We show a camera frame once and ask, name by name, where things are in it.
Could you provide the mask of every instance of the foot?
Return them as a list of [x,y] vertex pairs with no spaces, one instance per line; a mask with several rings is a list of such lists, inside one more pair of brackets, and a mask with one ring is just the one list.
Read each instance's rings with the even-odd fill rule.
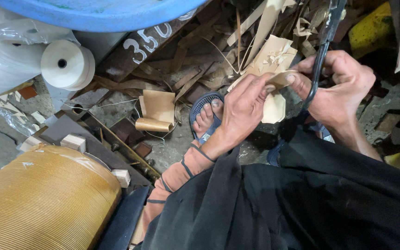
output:
[[214,121],[214,114],[219,120],[222,119],[223,106],[223,102],[220,99],[214,99],[211,103],[207,103],[203,106],[192,124],[198,138],[201,138],[208,128],[211,127]]

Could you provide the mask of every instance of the flip-flop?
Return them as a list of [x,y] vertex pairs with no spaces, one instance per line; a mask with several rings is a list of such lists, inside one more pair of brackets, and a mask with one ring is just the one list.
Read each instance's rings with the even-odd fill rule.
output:
[[220,99],[223,103],[225,103],[225,98],[223,97],[223,95],[218,92],[209,92],[200,96],[200,98],[194,103],[194,105],[192,105],[191,112],[189,113],[189,122],[191,123],[192,133],[194,134],[195,139],[200,144],[205,143],[208,138],[214,133],[214,131],[220,126],[220,124],[222,124],[222,121],[217,118],[216,114],[214,114],[214,121],[212,122],[211,127],[209,127],[208,130],[206,130],[206,133],[204,133],[200,138],[198,138],[197,133],[192,127],[192,124],[196,120],[197,114],[200,113],[200,110],[203,108],[203,105],[205,105],[206,103],[211,103],[211,101],[214,99]]

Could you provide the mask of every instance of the orange fabric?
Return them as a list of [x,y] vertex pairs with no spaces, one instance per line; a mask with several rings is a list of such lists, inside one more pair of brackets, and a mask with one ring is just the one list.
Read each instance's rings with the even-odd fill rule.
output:
[[[192,144],[200,147],[201,144],[194,140]],[[213,166],[214,162],[208,160],[196,149],[190,147],[186,154],[184,155],[184,164],[191,171],[192,175],[196,175],[203,170],[206,170]],[[164,188],[162,179],[164,183],[169,187],[169,189],[174,192],[178,190],[182,185],[184,185],[189,180],[189,174],[180,162],[172,164],[155,182],[155,189],[151,192],[149,200],[160,200],[166,201],[166,198],[171,194]],[[143,211],[143,234],[141,240],[144,239],[146,235],[147,226],[149,223],[157,217],[163,211],[164,204],[150,203],[148,202]]]

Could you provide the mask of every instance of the white spool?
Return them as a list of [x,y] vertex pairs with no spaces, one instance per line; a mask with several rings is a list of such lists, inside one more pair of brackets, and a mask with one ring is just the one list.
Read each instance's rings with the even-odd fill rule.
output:
[[95,73],[90,50],[66,40],[48,45],[41,58],[41,73],[50,85],[66,90],[86,87]]

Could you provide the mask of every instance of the scissors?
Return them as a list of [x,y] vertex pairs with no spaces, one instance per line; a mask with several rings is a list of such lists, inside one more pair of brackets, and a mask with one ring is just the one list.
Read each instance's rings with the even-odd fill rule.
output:
[[322,72],[322,65],[325,61],[325,56],[327,55],[328,46],[330,42],[333,41],[334,34],[336,34],[337,26],[343,18],[342,13],[347,0],[330,0],[330,6],[328,11],[328,18],[324,23],[324,26],[319,32],[319,50],[317,51],[317,56],[314,61],[312,68],[312,85],[310,93],[308,94],[305,101],[303,101],[302,111],[308,109],[309,105],[314,99],[314,95],[319,87],[319,77]]

